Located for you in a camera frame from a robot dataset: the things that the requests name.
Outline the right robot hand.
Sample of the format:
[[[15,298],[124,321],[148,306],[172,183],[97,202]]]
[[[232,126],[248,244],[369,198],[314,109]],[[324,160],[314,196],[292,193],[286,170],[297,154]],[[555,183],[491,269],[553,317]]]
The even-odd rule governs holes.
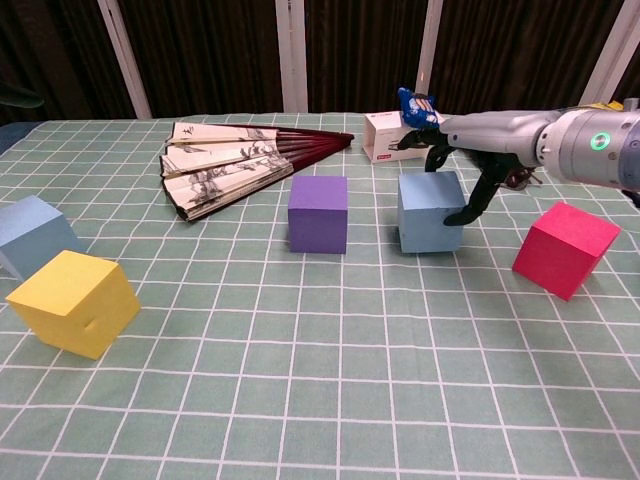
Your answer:
[[[556,121],[554,110],[502,110],[453,115],[437,127],[425,127],[407,133],[398,150],[426,148],[425,170],[434,172],[455,150],[467,152],[481,175],[459,212],[446,217],[446,226],[464,226],[475,221],[488,207],[500,186],[510,175],[540,165],[536,145],[541,132]]]

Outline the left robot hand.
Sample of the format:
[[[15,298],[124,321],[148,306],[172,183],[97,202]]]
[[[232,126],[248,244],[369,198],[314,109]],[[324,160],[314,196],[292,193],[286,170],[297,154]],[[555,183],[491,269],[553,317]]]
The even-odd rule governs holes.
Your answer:
[[[16,108],[38,108],[44,99],[36,92],[10,85],[4,81],[0,83],[0,104]]]

